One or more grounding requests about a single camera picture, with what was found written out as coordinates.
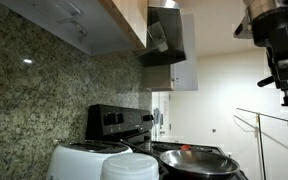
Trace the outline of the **robot arm silver black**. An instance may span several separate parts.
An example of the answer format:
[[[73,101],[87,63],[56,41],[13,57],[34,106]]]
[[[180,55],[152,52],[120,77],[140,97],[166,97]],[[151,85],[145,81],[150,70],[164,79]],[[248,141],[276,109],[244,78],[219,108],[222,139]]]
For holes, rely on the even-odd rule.
[[[275,83],[284,93],[288,106],[288,0],[242,0],[245,16],[233,33],[234,38],[252,39],[266,48],[271,76],[257,83],[264,87]]]

